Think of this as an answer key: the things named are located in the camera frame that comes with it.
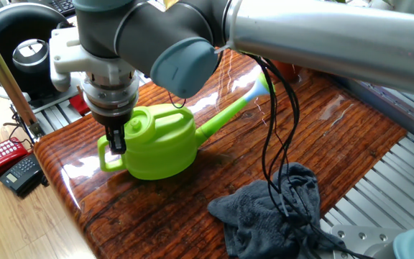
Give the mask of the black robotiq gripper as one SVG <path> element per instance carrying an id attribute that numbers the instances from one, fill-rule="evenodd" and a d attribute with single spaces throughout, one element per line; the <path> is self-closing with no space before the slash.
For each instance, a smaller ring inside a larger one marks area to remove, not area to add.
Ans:
<path id="1" fill-rule="evenodd" d="M 110 151 L 113 154 L 124 154 L 127 150 L 124 125 L 132 116 L 131 109 L 117 113 L 111 110 L 92 111 L 92 115 L 97 122 L 105 127 Z"/>

